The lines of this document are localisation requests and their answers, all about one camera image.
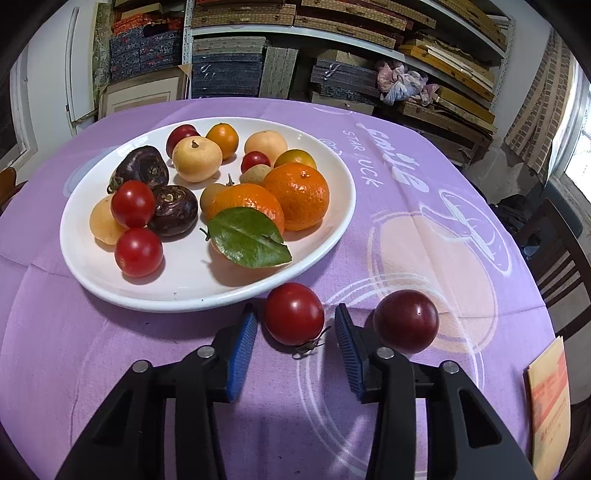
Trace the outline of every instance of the picture frame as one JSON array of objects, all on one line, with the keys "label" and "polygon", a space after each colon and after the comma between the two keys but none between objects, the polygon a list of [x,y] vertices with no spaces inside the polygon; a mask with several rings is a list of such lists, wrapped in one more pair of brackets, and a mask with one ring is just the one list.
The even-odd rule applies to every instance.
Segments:
[{"label": "picture frame", "polygon": [[129,108],[187,99],[191,67],[169,67],[104,87],[100,93],[99,120]]}]

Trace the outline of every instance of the orange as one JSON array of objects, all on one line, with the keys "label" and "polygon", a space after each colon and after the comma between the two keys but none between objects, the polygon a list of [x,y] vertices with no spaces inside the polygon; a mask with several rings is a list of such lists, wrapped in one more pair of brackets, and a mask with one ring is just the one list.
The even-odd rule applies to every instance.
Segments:
[{"label": "orange", "polygon": [[319,223],[329,208],[329,186],[315,168],[297,162],[273,168],[262,186],[283,209],[285,230],[304,230]]},{"label": "orange", "polygon": [[275,160],[273,168],[281,167],[282,165],[285,165],[286,163],[292,161],[303,163],[304,165],[308,165],[309,167],[316,168],[316,162],[312,158],[312,155],[310,155],[308,152],[304,150],[300,150],[299,148],[292,148],[291,150],[283,152],[281,155],[279,155],[279,157],[277,157],[277,160]]},{"label": "orange", "polygon": [[222,149],[222,158],[224,160],[230,158],[238,150],[238,134],[231,125],[214,125],[205,137],[217,143]]},{"label": "orange", "polygon": [[279,233],[285,230],[285,218],[279,201],[268,190],[254,183],[241,183],[219,192],[207,210],[207,220],[227,208],[250,207],[267,215],[277,225]]}]

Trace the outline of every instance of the stacked boxes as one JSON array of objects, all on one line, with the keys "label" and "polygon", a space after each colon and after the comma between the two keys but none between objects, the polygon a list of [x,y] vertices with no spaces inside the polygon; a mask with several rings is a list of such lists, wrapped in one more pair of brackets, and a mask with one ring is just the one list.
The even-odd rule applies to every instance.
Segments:
[{"label": "stacked boxes", "polygon": [[138,27],[111,38],[113,82],[181,63],[181,31],[165,31],[151,36],[145,36],[145,33],[145,27]]},{"label": "stacked boxes", "polygon": [[355,92],[361,94],[363,98],[379,99],[379,91],[376,87],[377,77],[378,72],[374,70],[334,60],[316,59],[310,81],[317,84],[320,90],[326,90],[326,87],[338,87],[340,93]]},{"label": "stacked boxes", "polygon": [[265,37],[195,38],[192,98],[257,96]]}]

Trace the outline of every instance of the table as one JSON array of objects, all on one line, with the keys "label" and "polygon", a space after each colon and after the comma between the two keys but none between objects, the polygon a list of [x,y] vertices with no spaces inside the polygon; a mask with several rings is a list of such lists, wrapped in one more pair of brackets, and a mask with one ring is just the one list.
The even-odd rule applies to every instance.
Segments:
[{"label": "table", "polygon": [[[297,280],[330,319],[347,303],[362,325],[384,295],[414,288],[440,312],[439,334],[413,361],[454,359],[522,448],[529,413],[522,373],[554,338],[511,237],[453,165],[414,131],[309,103],[201,99],[114,114],[84,130],[36,172],[0,218],[0,421],[40,480],[137,359],[180,360],[233,323],[243,304],[146,314],[97,299],[74,280],[59,223],[77,182],[137,135],[208,116],[251,116],[321,139],[350,168],[355,215],[338,245]],[[304,360],[259,330],[242,397],[216,406],[228,478],[363,478],[376,405],[349,391],[333,330]],[[426,477],[424,404],[417,403],[417,478]]]}]

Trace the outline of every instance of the metal screw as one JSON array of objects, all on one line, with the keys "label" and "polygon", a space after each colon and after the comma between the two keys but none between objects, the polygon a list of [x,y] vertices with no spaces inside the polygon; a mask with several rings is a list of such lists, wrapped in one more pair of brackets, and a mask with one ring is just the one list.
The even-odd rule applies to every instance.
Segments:
[{"label": "metal screw", "polygon": [[211,345],[202,346],[199,348],[199,350],[197,350],[197,354],[201,358],[210,358],[211,356],[214,356],[215,353],[216,349]]},{"label": "metal screw", "polygon": [[451,360],[447,360],[443,362],[443,369],[449,374],[457,374],[460,371],[460,366],[452,362]]},{"label": "metal screw", "polygon": [[148,369],[149,366],[150,364],[146,360],[138,360],[133,365],[131,365],[131,369],[137,374],[142,374]]},{"label": "metal screw", "polygon": [[394,356],[394,350],[388,348],[387,346],[381,346],[380,348],[378,348],[378,351],[376,353],[378,354],[378,357],[383,358],[384,360],[387,360],[388,358],[392,358]]}]

